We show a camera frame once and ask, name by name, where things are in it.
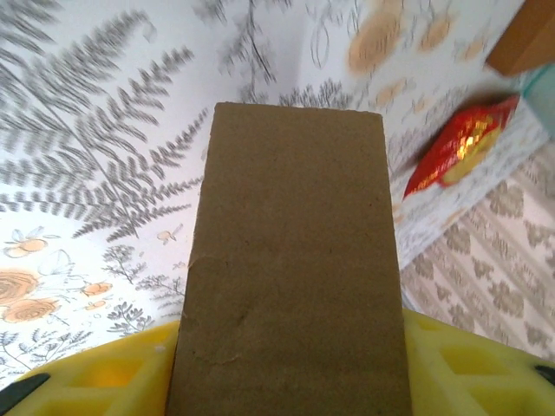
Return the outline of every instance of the fern print wallpaper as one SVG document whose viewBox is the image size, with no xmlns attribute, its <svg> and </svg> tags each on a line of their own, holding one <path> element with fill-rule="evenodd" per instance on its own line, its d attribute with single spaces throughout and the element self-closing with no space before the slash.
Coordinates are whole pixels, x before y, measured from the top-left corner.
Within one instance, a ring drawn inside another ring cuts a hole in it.
<svg viewBox="0 0 555 416">
<path fill-rule="evenodd" d="M 402 201 L 521 0 L 2 0 L 0 384 L 180 316 L 213 106 L 383 114 L 402 267 L 547 133 Z"/>
</svg>

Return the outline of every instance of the black plastic piece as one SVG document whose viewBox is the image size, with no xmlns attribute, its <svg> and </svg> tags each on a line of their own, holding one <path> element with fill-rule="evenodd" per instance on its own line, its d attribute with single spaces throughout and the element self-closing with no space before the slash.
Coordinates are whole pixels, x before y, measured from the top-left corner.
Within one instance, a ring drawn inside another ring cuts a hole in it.
<svg viewBox="0 0 555 416">
<path fill-rule="evenodd" d="M 552 386 L 555 387 L 555 368 L 548 366 L 536 366 L 534 368 L 539 375 L 541 375 L 544 379 L 549 381 Z"/>
<path fill-rule="evenodd" d="M 50 374 L 35 374 L 28 379 L 11 383 L 4 390 L 0 391 L 0 416 L 4 416 L 49 378 Z"/>
</svg>

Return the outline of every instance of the patterned fabric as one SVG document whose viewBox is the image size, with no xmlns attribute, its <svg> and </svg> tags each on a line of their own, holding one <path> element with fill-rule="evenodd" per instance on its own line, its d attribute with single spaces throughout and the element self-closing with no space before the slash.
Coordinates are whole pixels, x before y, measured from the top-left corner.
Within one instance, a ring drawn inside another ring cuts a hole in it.
<svg viewBox="0 0 555 416">
<path fill-rule="evenodd" d="M 555 142 L 402 271 L 416 308 L 555 360 Z"/>
<path fill-rule="evenodd" d="M 522 0 L 497 2 L 2 0 L 0 382 L 180 316 L 217 101 L 383 114 L 408 264 L 547 140 L 523 104 L 401 202 L 453 111 L 513 88 L 483 68 Z"/>
</svg>

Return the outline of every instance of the orange flower print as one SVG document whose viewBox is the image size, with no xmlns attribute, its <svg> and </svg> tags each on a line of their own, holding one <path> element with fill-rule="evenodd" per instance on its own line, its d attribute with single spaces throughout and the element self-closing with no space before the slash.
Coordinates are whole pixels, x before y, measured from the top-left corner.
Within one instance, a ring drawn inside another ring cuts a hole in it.
<svg viewBox="0 0 555 416">
<path fill-rule="evenodd" d="M 349 69 L 373 74 L 395 52 L 401 38 L 401 10 L 381 7 L 361 25 L 349 46 Z"/>
<path fill-rule="evenodd" d="M 440 46 L 451 32 L 454 22 L 457 20 L 458 14 L 451 13 L 449 6 L 441 12 L 434 9 L 432 2 L 429 2 L 430 21 L 424 35 L 420 40 L 418 51 L 428 53 Z"/>
<path fill-rule="evenodd" d="M 0 306 L 9 306 L 35 290 L 38 281 L 26 271 L 0 270 Z"/>
<path fill-rule="evenodd" d="M 399 214 L 399 215 L 393 217 L 393 222 L 394 222 L 395 224 L 400 224 L 400 223 L 402 223 L 402 220 L 403 220 L 403 219 L 405 219 L 404 214 Z"/>
<path fill-rule="evenodd" d="M 50 315 L 58 309 L 54 299 L 22 299 L 13 302 L 2 314 L 2 318 L 9 323 L 34 321 Z"/>
<path fill-rule="evenodd" d="M 39 227 L 27 236 L 24 236 L 19 230 L 14 230 L 12 233 L 13 241 L 9 241 L 7 244 L 10 247 L 6 247 L 3 253 L 11 258 L 19 258 L 28 256 L 31 253 L 36 253 L 48 247 L 48 242 L 39 238 L 42 233 L 43 228 Z M 57 236 L 43 236 L 44 238 L 57 238 Z"/>
<path fill-rule="evenodd" d="M 486 52 L 491 40 L 489 32 L 491 20 L 488 20 L 482 30 L 470 41 L 455 41 L 454 58 L 456 62 L 469 62 Z"/>
<path fill-rule="evenodd" d="M 89 302 L 88 306 L 85 308 L 86 310 L 94 310 L 103 307 L 106 305 L 106 301 L 98 301 L 95 303 Z"/>
<path fill-rule="evenodd" d="M 388 84 L 384 88 L 382 88 L 375 97 L 373 105 L 375 108 L 389 110 L 398 95 L 403 94 L 404 92 L 414 88 L 415 86 L 416 85 L 413 80 L 401 78 L 400 80 L 397 80 L 396 82 Z"/>
<path fill-rule="evenodd" d="M 81 289 L 86 296 L 96 296 L 112 289 L 112 283 L 93 283 Z"/>
<path fill-rule="evenodd" d="M 177 241 L 175 239 L 175 235 L 178 232 L 180 232 L 182 228 L 183 228 L 183 224 L 179 224 L 177 226 L 177 228 L 175 230 L 173 230 L 173 232 L 171 232 L 171 231 L 159 232 L 158 235 L 156 236 L 156 238 L 158 238 L 160 241 L 162 241 L 164 245 L 168 244 L 170 242 L 170 240 Z"/>
</svg>

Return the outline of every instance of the fern leaf pattern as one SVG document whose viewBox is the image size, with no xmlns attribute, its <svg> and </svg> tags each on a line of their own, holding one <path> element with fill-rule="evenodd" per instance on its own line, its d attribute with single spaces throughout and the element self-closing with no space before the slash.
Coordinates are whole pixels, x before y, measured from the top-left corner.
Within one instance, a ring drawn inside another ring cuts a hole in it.
<svg viewBox="0 0 555 416">
<path fill-rule="evenodd" d="M 304 90 L 294 88 L 291 94 L 279 96 L 279 105 L 287 107 L 337 108 L 344 110 L 353 102 L 353 94 L 343 91 L 340 81 L 326 80 L 318 89 L 308 85 Z"/>
<path fill-rule="evenodd" d="M 3 356 L 0 365 L 12 369 L 10 375 L 20 375 L 34 367 L 39 367 L 66 354 L 78 352 L 93 333 L 91 331 L 62 332 L 35 329 L 24 342 L 15 345 L 20 338 L 18 333 L 0 333 Z"/>
<path fill-rule="evenodd" d="M 226 23 L 225 0 L 201 0 L 193 9 L 197 16 L 206 23 L 216 20 Z M 236 33 L 225 43 L 220 51 L 219 66 L 221 71 L 230 75 L 238 65 L 240 72 L 248 74 L 249 81 L 238 88 L 238 99 L 245 103 L 266 103 L 268 94 L 260 92 L 258 86 L 277 81 L 272 65 L 273 51 L 269 42 L 264 41 L 262 28 L 257 23 L 256 10 L 262 2 L 248 0 L 245 13 L 234 18 Z M 282 10 L 291 7 L 291 0 L 269 0 L 267 7 L 279 6 Z"/>
<path fill-rule="evenodd" d="M 7 153 L 26 154 L 0 163 L 0 183 L 33 189 L 3 195 L 0 209 L 38 210 L 81 220 L 75 237 L 112 227 L 109 241 L 137 236 L 137 228 L 147 222 L 188 208 L 189 204 L 157 204 L 199 183 L 192 179 L 160 184 L 168 169 L 181 168 L 206 110 L 174 140 L 151 148 L 140 127 L 159 125 L 156 113 L 165 109 L 167 86 L 193 59 L 193 52 L 181 48 L 164 53 L 148 69 L 139 69 L 139 76 L 129 79 L 126 87 L 109 94 L 103 85 L 114 79 L 117 60 L 137 28 L 152 26 L 148 15 L 136 10 L 120 13 L 81 43 L 46 54 L 40 43 L 53 41 L 38 23 L 55 23 L 53 12 L 60 8 L 54 1 L 10 1 L 1 9 L 0 21 L 11 31 L 2 32 L 0 39 L 21 47 L 23 41 L 16 40 L 26 36 L 26 49 L 40 58 L 29 60 L 7 49 L 0 54 L 3 96 L 10 95 L 8 111 L 0 114 L 1 143 Z M 95 97 L 104 97 L 104 106 Z M 144 145 L 146 151 L 140 151 Z"/>
</svg>

